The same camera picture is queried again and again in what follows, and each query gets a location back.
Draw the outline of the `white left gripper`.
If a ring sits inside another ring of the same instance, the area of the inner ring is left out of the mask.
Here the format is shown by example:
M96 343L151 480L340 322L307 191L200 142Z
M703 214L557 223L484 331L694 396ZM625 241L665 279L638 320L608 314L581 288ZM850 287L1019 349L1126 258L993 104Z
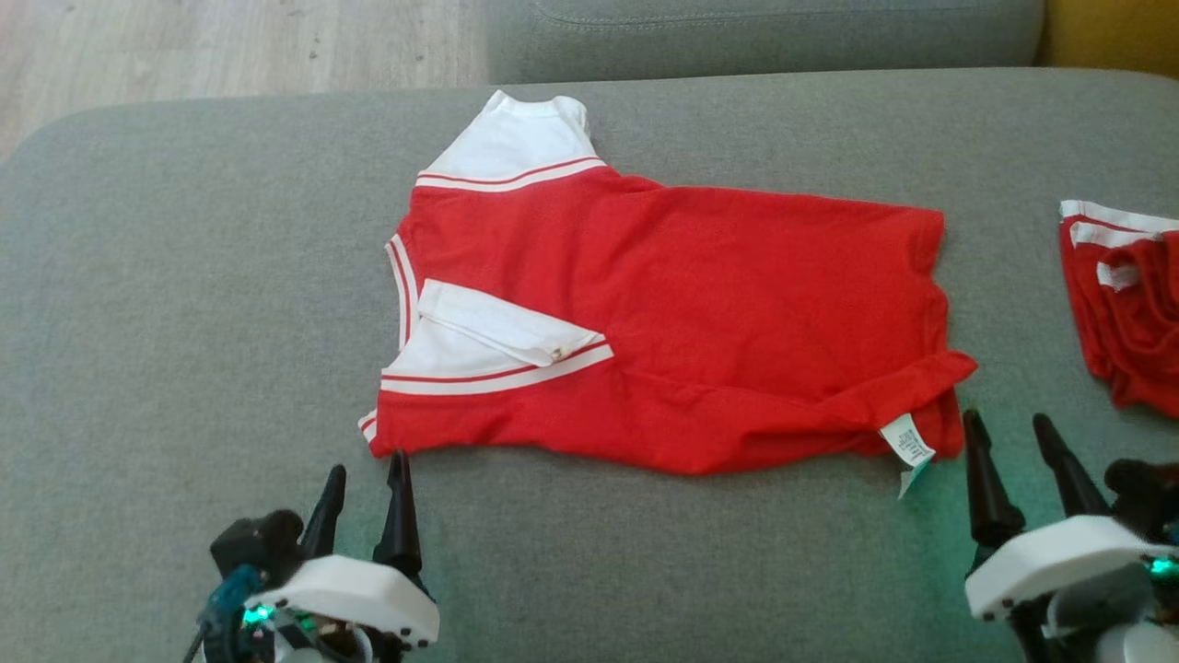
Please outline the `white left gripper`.
M198 617L200 662L402 662L439 641L439 605L409 578L424 562L404 449L391 457L375 564L332 554L345 483L336 462L299 538L307 563L285 583L243 564L215 587Z

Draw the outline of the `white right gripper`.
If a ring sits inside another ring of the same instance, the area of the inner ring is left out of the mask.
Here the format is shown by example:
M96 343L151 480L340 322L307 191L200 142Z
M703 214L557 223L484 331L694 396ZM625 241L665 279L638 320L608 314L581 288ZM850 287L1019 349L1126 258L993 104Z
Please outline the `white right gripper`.
M1033 428L1056 479L1066 519L1026 533L992 458L979 411L964 411L970 534L996 549L967 575L971 616L1010 628L1023 662L1175 662L1175 626L1162 621L1157 582L1175 547L1117 523L1102 492L1045 413Z

